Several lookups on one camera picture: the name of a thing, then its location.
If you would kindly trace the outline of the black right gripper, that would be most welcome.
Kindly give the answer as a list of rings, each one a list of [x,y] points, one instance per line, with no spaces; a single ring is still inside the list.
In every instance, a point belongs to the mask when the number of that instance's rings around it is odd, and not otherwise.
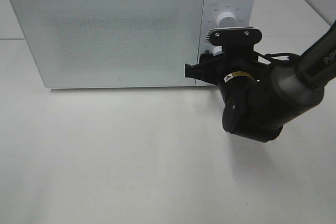
[[[266,74],[268,65],[258,61],[260,54],[252,46],[222,49],[214,56],[206,50],[200,55],[200,63],[184,65],[185,77],[200,80],[221,88],[249,86]]]

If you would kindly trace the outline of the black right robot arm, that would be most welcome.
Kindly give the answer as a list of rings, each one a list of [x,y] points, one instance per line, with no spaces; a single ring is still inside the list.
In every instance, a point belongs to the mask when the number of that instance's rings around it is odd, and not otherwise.
[[[218,86],[224,131],[268,142],[323,100],[325,85],[335,78],[335,26],[301,55],[262,56],[254,50],[261,38],[253,27],[211,29],[206,40],[221,53],[205,51],[198,64],[185,65],[185,76]]]

